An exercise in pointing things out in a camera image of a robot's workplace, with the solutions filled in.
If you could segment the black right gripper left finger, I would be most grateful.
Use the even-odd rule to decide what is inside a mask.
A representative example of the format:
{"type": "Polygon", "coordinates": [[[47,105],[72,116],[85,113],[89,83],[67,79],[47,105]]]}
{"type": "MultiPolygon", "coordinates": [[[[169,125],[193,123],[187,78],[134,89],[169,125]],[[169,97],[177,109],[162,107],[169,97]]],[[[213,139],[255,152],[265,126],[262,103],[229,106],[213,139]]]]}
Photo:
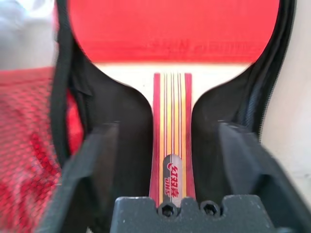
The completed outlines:
{"type": "Polygon", "coordinates": [[[118,136],[118,123],[103,124],[87,136],[64,166],[40,232],[109,232],[118,136]]]}

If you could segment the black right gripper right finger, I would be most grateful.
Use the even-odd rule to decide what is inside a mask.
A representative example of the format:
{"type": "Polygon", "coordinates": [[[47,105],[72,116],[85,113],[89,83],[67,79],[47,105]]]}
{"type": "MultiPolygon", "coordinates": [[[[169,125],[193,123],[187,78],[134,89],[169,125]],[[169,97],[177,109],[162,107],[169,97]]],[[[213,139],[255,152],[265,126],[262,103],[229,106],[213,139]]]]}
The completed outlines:
{"type": "Polygon", "coordinates": [[[260,197],[278,233],[291,231],[288,180],[257,137],[240,125],[221,122],[220,144],[234,194],[260,197]]]}

